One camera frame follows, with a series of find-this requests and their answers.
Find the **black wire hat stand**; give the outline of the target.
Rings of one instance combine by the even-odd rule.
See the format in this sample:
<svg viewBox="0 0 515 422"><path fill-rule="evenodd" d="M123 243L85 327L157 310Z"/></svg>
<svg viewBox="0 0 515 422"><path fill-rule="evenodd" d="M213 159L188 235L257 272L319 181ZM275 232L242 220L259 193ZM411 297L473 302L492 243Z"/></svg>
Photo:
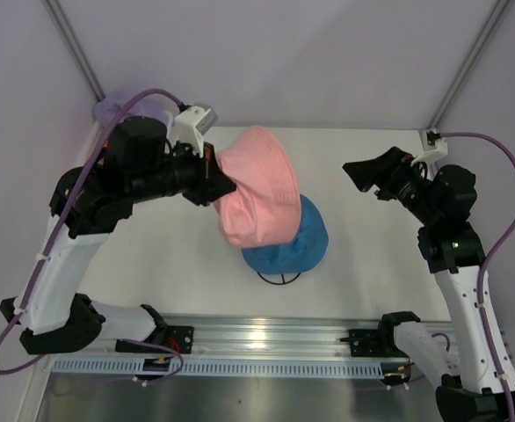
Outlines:
<svg viewBox="0 0 515 422"><path fill-rule="evenodd" d="M294 281L298 280L301 277L301 273L295 273L295 274L262 274L257 273L257 276L267 284L273 285L273 286L285 286L288 284L293 283Z"/></svg>

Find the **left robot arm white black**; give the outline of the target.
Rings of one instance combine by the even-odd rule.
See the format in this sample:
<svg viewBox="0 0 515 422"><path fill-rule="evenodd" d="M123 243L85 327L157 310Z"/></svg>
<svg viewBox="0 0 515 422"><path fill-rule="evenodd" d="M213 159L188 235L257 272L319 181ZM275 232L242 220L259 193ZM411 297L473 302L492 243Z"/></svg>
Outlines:
<svg viewBox="0 0 515 422"><path fill-rule="evenodd" d="M22 327L27 353L74 353L110 339L122 353L153 353L173 343L163 317L151 306L117 307L93 301L78 288L119 222L134 206L181 195L208 206L232 193L214 146L204 140L214 118L180 114L171 126L148 117L117 124L92 165L67 171L49 203L44 249L24 292L1 302L5 319Z"/></svg>

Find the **aluminium corner post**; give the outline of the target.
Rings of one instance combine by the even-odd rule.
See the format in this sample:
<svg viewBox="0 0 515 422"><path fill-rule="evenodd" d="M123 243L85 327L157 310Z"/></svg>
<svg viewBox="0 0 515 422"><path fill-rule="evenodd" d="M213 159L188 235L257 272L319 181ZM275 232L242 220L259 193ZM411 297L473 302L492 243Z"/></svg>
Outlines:
<svg viewBox="0 0 515 422"><path fill-rule="evenodd" d="M101 101L105 97L105 91L98 80L94 68L91 66L91 61L85 53L62 3L59 0L42 0L41 3L53 22L56 31L59 33L65 48L67 48L92 97L96 101Z"/></svg>
<svg viewBox="0 0 515 422"><path fill-rule="evenodd" d="M442 126L514 4L514 0L496 0L492 4L490 12L461 60L425 129L437 129Z"/></svg>

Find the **blue bucket hat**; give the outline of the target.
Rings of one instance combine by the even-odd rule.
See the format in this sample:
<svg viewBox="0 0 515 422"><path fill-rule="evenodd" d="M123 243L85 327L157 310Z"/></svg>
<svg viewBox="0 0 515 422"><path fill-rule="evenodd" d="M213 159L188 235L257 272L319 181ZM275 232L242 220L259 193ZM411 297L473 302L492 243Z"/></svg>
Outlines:
<svg viewBox="0 0 515 422"><path fill-rule="evenodd" d="M329 246L329 234L316 205L301 195L301 222L293 240L241 249L244 262L262 275L299 274L311 271Z"/></svg>

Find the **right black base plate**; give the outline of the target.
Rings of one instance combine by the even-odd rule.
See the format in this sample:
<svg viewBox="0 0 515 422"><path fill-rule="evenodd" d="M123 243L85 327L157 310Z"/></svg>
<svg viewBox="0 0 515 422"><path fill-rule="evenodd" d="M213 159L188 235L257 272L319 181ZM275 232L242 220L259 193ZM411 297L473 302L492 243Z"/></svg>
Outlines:
<svg viewBox="0 0 515 422"><path fill-rule="evenodd" d="M378 329L350 329L339 339L347 344L353 358L405 358L389 335Z"/></svg>

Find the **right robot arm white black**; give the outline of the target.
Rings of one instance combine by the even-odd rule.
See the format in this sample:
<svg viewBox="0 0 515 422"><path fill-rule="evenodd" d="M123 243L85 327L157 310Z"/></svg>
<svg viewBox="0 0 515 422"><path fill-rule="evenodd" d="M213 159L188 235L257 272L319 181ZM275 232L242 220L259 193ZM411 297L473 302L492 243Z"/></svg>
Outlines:
<svg viewBox="0 0 515 422"><path fill-rule="evenodd" d="M396 200L422 224L418 249L449 312L457 352L450 353L411 311L387 313L376 341L385 354L404 354L431 383L445 421L515 421L515 368L490 299L485 253L470 225L476 177L449 164L433 178L426 165L393 147L376 158L346 163L344 172L361 191Z"/></svg>

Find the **pink bucket hat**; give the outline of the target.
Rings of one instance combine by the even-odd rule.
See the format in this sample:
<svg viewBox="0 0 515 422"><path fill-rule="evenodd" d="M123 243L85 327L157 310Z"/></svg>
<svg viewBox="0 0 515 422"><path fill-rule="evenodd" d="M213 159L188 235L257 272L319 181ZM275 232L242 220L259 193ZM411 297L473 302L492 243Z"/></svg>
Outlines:
<svg viewBox="0 0 515 422"><path fill-rule="evenodd" d="M236 184L234 192L214 202L218 227L238 248L286 244L301 222L301 199L294 167L272 131L246 129L217 154L222 172Z"/></svg>

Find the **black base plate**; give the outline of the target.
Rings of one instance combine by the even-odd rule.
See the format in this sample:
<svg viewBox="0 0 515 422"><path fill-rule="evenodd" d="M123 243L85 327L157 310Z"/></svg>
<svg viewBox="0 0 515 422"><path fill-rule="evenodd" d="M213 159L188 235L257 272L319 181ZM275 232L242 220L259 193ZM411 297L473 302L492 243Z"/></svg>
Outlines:
<svg viewBox="0 0 515 422"><path fill-rule="evenodd" d="M143 343L149 346L139 346L124 340L117 340L115 351L118 353L156 353L153 345L165 346L181 354L192 352L194 328L186 325L168 325L166 328L156 328Z"/></svg>
<svg viewBox="0 0 515 422"><path fill-rule="evenodd" d="M378 329L350 329L339 339L347 344L353 358L405 358L389 335Z"/></svg>

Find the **aluminium rail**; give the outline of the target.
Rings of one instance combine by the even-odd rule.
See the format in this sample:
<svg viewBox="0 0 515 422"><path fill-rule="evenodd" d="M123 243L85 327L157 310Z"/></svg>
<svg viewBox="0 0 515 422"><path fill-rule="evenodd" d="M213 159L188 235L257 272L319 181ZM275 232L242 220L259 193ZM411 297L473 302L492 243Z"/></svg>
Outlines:
<svg viewBox="0 0 515 422"><path fill-rule="evenodd" d="M351 329L374 329L379 319L166 315L170 325L194 329L194 359L349 360L340 339Z"/></svg>

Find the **purple bucket hat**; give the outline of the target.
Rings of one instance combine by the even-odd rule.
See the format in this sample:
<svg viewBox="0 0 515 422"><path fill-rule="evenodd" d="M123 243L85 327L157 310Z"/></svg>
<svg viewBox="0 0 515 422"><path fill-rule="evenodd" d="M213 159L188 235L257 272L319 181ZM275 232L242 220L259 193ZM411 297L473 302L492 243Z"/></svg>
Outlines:
<svg viewBox="0 0 515 422"><path fill-rule="evenodd" d="M115 91L105 97L102 101L96 103L93 107L93 116L101 127L107 127L114 116L123 108L123 106L134 96L132 92ZM142 116L161 121L166 127L169 127L173 121L173 115L163 104L151 99L143 98L135 103L120 120Z"/></svg>

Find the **left aluminium corner post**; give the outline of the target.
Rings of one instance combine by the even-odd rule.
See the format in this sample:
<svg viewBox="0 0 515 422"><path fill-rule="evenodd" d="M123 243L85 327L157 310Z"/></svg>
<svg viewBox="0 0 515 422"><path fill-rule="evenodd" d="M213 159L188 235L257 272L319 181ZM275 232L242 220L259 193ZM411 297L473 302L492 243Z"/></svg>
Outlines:
<svg viewBox="0 0 515 422"><path fill-rule="evenodd" d="M67 48L92 97L96 101L101 101L105 97L105 91L98 80L94 68L91 66L91 61L85 53L62 3L59 0L42 0L41 3L53 22L56 31L59 33L65 48Z"/></svg>

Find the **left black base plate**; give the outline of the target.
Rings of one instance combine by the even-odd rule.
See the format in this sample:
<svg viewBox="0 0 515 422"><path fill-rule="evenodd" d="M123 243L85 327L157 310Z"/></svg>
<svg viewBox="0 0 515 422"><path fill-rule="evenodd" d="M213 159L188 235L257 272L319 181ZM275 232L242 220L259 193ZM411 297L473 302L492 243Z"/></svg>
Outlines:
<svg viewBox="0 0 515 422"><path fill-rule="evenodd" d="M139 346L124 340L117 340L115 351L118 353L156 353L153 345L165 346L181 354L192 352L194 328L186 325L168 325L166 328L156 328L143 343L149 346Z"/></svg>

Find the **right aluminium corner post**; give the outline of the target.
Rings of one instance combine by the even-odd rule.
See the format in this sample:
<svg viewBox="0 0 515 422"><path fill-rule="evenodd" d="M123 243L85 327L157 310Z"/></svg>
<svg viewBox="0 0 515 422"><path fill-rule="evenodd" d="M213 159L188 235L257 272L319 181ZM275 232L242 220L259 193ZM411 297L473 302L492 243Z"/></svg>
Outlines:
<svg viewBox="0 0 515 422"><path fill-rule="evenodd" d="M461 60L425 129L437 129L442 126L514 4L514 0L496 0L492 4L490 12Z"/></svg>

